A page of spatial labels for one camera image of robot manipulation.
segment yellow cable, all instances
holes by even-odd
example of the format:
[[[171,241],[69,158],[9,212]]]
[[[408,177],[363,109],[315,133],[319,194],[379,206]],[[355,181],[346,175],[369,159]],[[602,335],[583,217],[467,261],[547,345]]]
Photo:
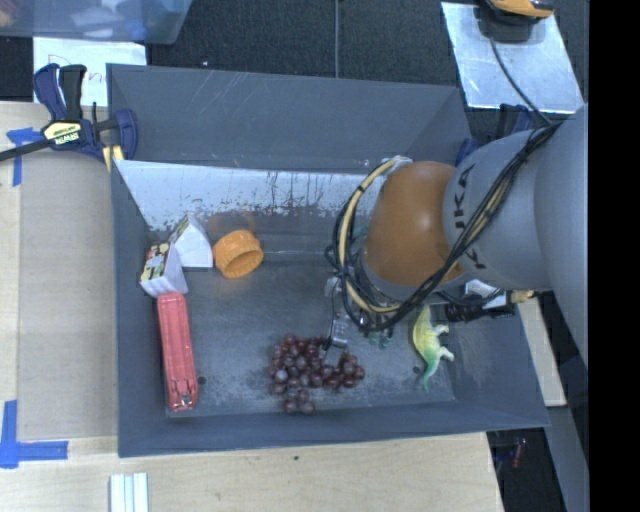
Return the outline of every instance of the yellow cable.
[[[342,223],[340,224],[340,233],[339,233],[339,238],[338,238],[338,260],[340,261],[340,265],[342,267],[345,266],[345,256],[346,256],[346,243],[347,243],[347,233],[349,231],[349,223],[351,221],[351,217],[353,216],[353,213],[355,211],[355,208],[358,204],[358,201],[360,200],[360,198],[362,197],[362,195],[364,194],[364,192],[367,190],[367,188],[369,188],[369,186],[371,185],[371,183],[380,175],[384,174],[385,172],[387,172],[391,167],[393,167],[396,164],[396,160],[391,159],[388,160],[387,162],[385,162],[384,164],[380,165],[378,168],[376,168],[371,174],[369,174],[363,181],[362,183],[360,183],[360,186],[358,187],[358,189],[354,192],[353,196],[351,197],[348,205],[347,205],[347,210],[345,212],[345,215],[342,219]],[[368,304],[362,297],[360,297],[360,295],[358,294],[358,292],[353,288],[353,286],[351,286],[350,283],[347,282],[347,292],[349,293],[349,295],[351,296],[351,298],[353,299],[353,301],[358,304],[358,306],[360,306],[362,309],[369,311],[371,313],[393,313],[394,311],[396,311],[399,306],[389,306],[389,307],[377,307],[377,306],[373,306],[371,304]]]

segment grape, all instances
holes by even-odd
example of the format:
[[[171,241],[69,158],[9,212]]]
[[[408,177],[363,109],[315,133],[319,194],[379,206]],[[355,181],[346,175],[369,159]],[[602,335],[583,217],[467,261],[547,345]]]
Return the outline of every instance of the grape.
[[[353,375],[355,371],[356,369],[353,363],[346,361],[342,364],[342,373],[344,373],[345,375]]]
[[[325,386],[329,389],[338,389],[340,387],[340,377],[331,375],[324,381]]]
[[[322,368],[322,359],[320,359],[317,356],[311,358],[311,361],[309,362],[309,366],[313,371],[318,371],[320,368]]]
[[[316,405],[311,400],[310,389],[326,387],[354,388],[364,378],[364,368],[358,358],[344,350],[338,364],[324,364],[320,347],[327,340],[322,337],[298,338],[287,333],[271,351],[271,365],[265,368],[271,377],[270,391],[282,395],[282,408],[287,413],[300,410],[303,414],[314,414]]]
[[[276,382],[287,382],[289,374],[285,370],[278,370],[273,376]]]
[[[271,384],[271,392],[276,395],[281,395],[287,389],[287,385],[284,382],[274,382]]]
[[[301,389],[298,391],[298,403],[303,404],[304,402],[309,401],[309,391],[306,389]]]
[[[303,414],[311,415],[316,412],[316,406],[313,402],[308,401],[300,404],[300,410]]]
[[[351,375],[345,376],[344,380],[342,381],[342,385],[345,388],[355,388],[357,383],[358,381],[356,380],[356,378],[352,377]]]
[[[322,378],[328,379],[329,377],[331,377],[331,375],[333,374],[333,370],[334,370],[333,366],[331,366],[330,364],[325,364],[321,370]]]
[[[307,366],[307,358],[304,356],[298,356],[296,359],[296,367],[298,370],[303,370]]]
[[[316,347],[315,345],[309,344],[309,346],[305,350],[305,354],[309,359],[317,357],[318,356],[318,347]]]
[[[312,373],[309,379],[309,385],[312,388],[321,388],[322,387],[322,375],[318,373]]]
[[[296,401],[291,398],[287,398],[284,402],[282,402],[282,407],[288,414],[296,412],[296,409],[298,408]]]

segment green toy dinosaur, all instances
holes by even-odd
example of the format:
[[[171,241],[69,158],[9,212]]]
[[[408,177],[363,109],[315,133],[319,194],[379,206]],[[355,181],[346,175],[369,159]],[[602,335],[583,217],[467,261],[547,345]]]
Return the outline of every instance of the green toy dinosaur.
[[[438,336],[444,332],[449,332],[449,327],[441,324],[431,325],[431,310],[429,306],[425,306],[413,326],[413,345],[427,363],[427,370],[422,376],[425,391],[428,391],[427,383],[438,369],[440,359],[444,357],[449,361],[454,360],[454,355],[440,345]]]

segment gray bin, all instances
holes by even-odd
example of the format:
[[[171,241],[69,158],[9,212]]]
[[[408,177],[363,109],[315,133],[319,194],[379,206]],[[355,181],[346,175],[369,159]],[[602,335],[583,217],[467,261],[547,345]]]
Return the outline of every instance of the gray bin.
[[[111,66],[109,83],[111,109],[132,108],[140,127],[138,161],[112,171],[120,456],[547,424],[517,316],[451,325],[441,341],[456,360],[442,362],[429,392],[421,387],[424,363],[409,342],[409,318],[386,349],[359,335],[350,339],[367,375],[351,390],[312,390],[318,391],[314,416],[287,415],[281,399],[268,393],[263,370],[270,347],[287,332],[327,331],[323,288],[331,268],[322,249],[341,194],[384,157],[453,163],[469,135],[457,89],[135,66]],[[237,281],[215,270],[187,272],[196,371],[206,382],[194,410],[171,413],[155,301],[137,280],[150,243],[190,210],[188,190],[215,196],[230,168],[234,179],[226,183],[237,194],[225,204],[200,201],[192,213],[205,221],[212,242],[249,217],[265,260]],[[260,200],[234,203],[262,174],[266,190],[276,186],[274,197],[294,180],[310,184],[307,195],[292,193],[280,208]],[[325,180],[320,200],[311,186],[317,180]],[[167,190],[172,193],[156,204]]]

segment orange plastic cup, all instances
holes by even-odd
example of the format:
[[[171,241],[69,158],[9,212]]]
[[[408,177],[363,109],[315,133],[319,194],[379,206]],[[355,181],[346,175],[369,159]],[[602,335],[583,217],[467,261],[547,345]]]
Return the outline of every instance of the orange plastic cup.
[[[246,229],[223,236],[213,246],[212,252],[216,268],[229,279],[253,272],[264,259],[260,242]]]

